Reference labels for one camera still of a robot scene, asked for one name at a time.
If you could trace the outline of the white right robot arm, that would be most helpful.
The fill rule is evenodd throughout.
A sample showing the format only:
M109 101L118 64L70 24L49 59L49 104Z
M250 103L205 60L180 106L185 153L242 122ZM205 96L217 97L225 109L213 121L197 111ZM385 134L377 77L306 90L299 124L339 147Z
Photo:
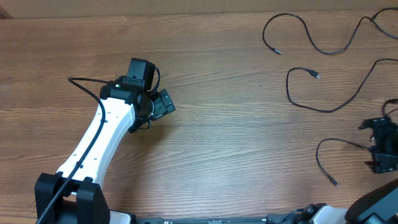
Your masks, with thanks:
M397 170L397 124L390 117L365 119L359 129L373 130L367 165L375 174ZM348 209L310 204L294 223L397 223L397 180L362 196Z

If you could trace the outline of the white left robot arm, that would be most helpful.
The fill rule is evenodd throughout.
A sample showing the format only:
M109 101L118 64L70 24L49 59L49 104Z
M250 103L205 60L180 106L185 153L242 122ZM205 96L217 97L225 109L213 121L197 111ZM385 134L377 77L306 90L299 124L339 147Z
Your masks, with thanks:
M135 215L109 208L102 186L123 136L175 111L155 75L153 63L132 58L125 75L92 94L98 108L81 141L55 174L42 173L35 183L38 223L137 223Z

